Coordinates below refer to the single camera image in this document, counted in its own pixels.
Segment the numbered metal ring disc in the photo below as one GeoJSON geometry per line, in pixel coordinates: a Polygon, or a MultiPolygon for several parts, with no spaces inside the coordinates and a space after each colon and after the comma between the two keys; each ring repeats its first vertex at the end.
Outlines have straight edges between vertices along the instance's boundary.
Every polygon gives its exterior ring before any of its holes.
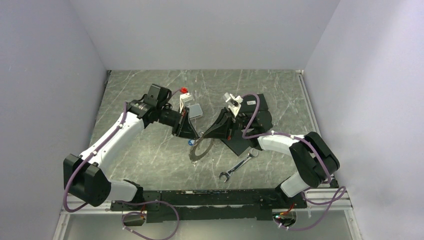
{"type": "Polygon", "coordinates": [[[203,138],[194,141],[194,144],[190,147],[188,158],[192,163],[196,163],[204,158],[214,146],[214,140],[212,138],[203,138]]]}

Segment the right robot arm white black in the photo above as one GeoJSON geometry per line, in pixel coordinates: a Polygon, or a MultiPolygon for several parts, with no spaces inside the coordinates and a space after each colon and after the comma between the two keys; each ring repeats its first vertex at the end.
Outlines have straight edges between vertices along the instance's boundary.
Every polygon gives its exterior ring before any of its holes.
{"type": "Polygon", "coordinates": [[[275,194],[276,203],[287,208],[295,201],[296,195],[330,181],[332,174],[340,168],[340,162],[317,132],[292,135],[273,131],[272,127],[272,116],[268,110],[244,111],[234,115],[223,108],[201,137],[226,141],[242,139],[258,151],[290,156],[296,172],[279,184],[275,194]]]}

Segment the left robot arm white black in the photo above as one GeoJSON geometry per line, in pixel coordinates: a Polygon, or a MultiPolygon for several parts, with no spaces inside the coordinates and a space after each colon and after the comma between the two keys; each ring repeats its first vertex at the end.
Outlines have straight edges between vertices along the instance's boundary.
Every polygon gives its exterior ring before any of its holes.
{"type": "Polygon", "coordinates": [[[190,120],[190,108],[184,105],[174,110],[169,103],[173,95],[170,89],[152,84],[141,99],[123,104],[117,121],[93,145],[64,159],[63,208],[67,212],[74,213],[87,205],[98,207],[105,201],[123,202],[131,210],[143,205],[142,186],[129,180],[110,180],[105,171],[128,142],[155,122],[171,127],[175,137],[199,138],[190,120]]]}

